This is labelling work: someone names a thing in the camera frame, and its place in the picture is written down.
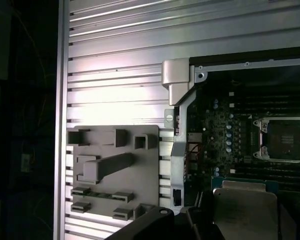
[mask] motherboard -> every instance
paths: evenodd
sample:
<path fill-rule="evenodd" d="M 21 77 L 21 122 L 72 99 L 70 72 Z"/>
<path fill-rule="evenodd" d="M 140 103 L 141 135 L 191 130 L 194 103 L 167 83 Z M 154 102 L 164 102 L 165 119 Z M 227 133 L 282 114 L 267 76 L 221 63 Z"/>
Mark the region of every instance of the motherboard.
<path fill-rule="evenodd" d="M 187 112 L 186 184 L 208 191 L 220 176 L 300 192 L 300 89 L 208 83 Z"/>

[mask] wall outlet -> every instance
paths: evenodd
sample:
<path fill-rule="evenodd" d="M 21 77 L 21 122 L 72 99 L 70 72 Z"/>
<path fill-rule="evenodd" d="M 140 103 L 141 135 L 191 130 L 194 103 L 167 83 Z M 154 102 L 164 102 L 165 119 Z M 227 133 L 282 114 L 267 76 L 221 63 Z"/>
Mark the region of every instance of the wall outlet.
<path fill-rule="evenodd" d="M 31 159 L 32 159 L 31 154 L 23 153 L 21 155 L 21 172 L 22 173 L 30 173 L 30 171 L 31 171 L 31 168 L 30 168 Z"/>

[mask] ridged metal panel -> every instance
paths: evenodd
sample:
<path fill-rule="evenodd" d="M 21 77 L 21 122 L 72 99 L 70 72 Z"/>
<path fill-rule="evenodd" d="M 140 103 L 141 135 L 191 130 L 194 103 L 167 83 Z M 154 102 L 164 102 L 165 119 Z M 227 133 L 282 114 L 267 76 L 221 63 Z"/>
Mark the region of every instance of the ridged metal panel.
<path fill-rule="evenodd" d="M 55 224 L 55 230 L 59 229 L 60 236 L 54 235 L 58 240 L 104 239 L 129 223 L 70 211 L 73 148 L 65 145 L 66 127 L 158 125 L 162 157 L 159 203 L 169 208 L 174 133 L 164 128 L 164 110 L 171 107 L 168 91 L 161 86 L 162 61 L 300 47 L 300 0 L 61 3 L 64 22 L 59 23 L 59 31 L 64 31 L 65 42 L 58 57 L 65 62 L 59 66 L 58 85 L 57 114 L 61 116 L 57 119 L 56 178 L 60 182 L 56 206 L 60 211 L 55 220 L 60 225 Z"/>

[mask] cable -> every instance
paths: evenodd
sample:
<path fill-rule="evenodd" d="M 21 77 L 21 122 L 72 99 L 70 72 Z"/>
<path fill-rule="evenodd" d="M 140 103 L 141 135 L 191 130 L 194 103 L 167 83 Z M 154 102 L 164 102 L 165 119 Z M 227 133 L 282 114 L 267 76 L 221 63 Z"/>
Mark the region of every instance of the cable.
<path fill-rule="evenodd" d="M 14 9 L 14 12 L 15 12 L 15 15 L 16 17 L 19 19 L 19 22 L 21 23 L 26 35 L 29 37 L 31 43 L 32 43 L 32 46 L 33 46 L 33 49 L 34 49 L 34 52 L 39 60 L 39 63 L 40 63 L 40 66 L 42 68 L 42 73 L 43 73 L 43 81 L 44 81 L 44 86 L 47 87 L 47 77 L 48 76 L 51 76 L 52 74 L 48 74 L 46 73 L 46 70 L 45 70 L 45 67 L 44 67 L 44 64 L 42 62 L 42 59 L 41 59 L 41 56 L 40 56 L 40 53 L 38 51 L 38 48 L 37 48 L 37 45 L 34 41 L 34 39 L 32 38 L 32 36 L 30 35 L 27 27 L 25 26 L 24 22 L 22 21 L 20 15 L 18 14 L 18 12 Z M 43 112 L 44 112 L 44 109 L 45 109 L 45 105 L 46 105 L 46 101 L 47 101 L 47 94 L 44 95 L 44 100 L 43 100 L 43 104 L 42 104 L 42 108 L 41 108 L 41 112 L 40 112 L 40 115 L 39 115 L 39 120 L 38 120 L 38 126 L 40 125 L 40 122 L 41 122 L 41 119 L 42 119 L 42 115 L 43 115 Z"/>
<path fill-rule="evenodd" d="M 45 199 L 45 197 L 46 196 L 43 196 L 39 201 L 38 201 L 38 203 L 36 204 L 36 206 L 34 207 L 34 210 L 33 210 L 33 215 L 36 217 L 36 218 L 38 218 L 51 232 L 53 232 L 53 230 L 52 230 L 52 228 L 49 226 L 49 224 L 48 223 L 46 223 L 41 217 L 39 217 L 38 215 L 37 215 L 37 208 L 38 208 L 38 206 L 39 206 L 39 204 Z"/>

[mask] dark background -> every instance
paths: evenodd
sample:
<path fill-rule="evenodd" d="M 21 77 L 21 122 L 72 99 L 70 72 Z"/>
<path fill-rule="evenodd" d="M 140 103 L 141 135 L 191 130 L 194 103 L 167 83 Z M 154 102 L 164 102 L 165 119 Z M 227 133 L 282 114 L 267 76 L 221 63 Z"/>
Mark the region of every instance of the dark background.
<path fill-rule="evenodd" d="M 58 5 L 0 0 L 0 239 L 53 237 Z"/>

